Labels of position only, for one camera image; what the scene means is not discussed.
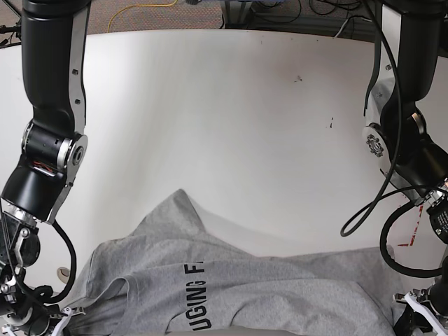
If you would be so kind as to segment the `black robot arm image-left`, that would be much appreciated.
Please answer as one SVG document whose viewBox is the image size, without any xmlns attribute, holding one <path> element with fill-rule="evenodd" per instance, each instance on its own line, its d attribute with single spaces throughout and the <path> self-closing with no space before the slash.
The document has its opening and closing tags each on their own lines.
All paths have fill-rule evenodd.
<svg viewBox="0 0 448 336">
<path fill-rule="evenodd" d="M 88 147 L 83 61 L 90 7 L 89 1 L 22 4 L 22 77 L 33 117 L 1 193 L 3 335 L 65 335 L 70 319 L 83 313 L 60 307 L 73 287 L 77 260 L 56 216 Z M 41 251 L 39 223 L 54 228 L 69 250 L 69 280 L 60 293 L 25 283 L 26 270 Z"/>
</svg>

